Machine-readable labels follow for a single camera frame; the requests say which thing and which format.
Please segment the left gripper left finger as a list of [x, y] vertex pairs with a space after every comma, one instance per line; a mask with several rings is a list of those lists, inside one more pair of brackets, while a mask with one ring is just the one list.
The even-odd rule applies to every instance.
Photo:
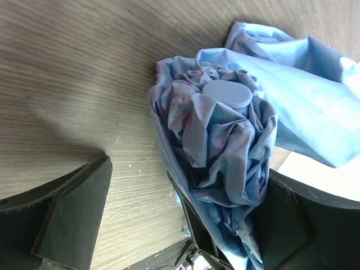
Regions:
[[1, 200], [1, 269], [89, 269], [113, 165], [102, 156]]

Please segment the light blue folding umbrella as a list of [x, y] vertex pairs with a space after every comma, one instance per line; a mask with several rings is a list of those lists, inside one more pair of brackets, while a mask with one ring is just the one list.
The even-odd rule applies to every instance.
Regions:
[[233, 269], [264, 269], [253, 212], [271, 155], [359, 160], [359, 65], [312, 37], [237, 21], [223, 47], [156, 72], [148, 98], [168, 172]]

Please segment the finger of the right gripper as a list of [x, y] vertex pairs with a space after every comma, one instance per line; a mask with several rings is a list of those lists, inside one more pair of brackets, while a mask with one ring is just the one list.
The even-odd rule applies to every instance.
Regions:
[[201, 255], [213, 269], [232, 269], [233, 267], [215, 244], [188, 198], [185, 197], [182, 191], [177, 187], [170, 173], [167, 172], [166, 174], [180, 199], [187, 228], [190, 232], [190, 239], [187, 240], [182, 248], [180, 255], [175, 261], [175, 266], [179, 267], [186, 262], [194, 269], [193, 258], [197, 255]]

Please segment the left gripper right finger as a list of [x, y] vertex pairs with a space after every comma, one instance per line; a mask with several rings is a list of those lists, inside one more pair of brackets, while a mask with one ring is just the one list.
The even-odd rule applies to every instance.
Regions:
[[264, 269], [359, 269], [359, 202], [270, 171], [253, 212]]

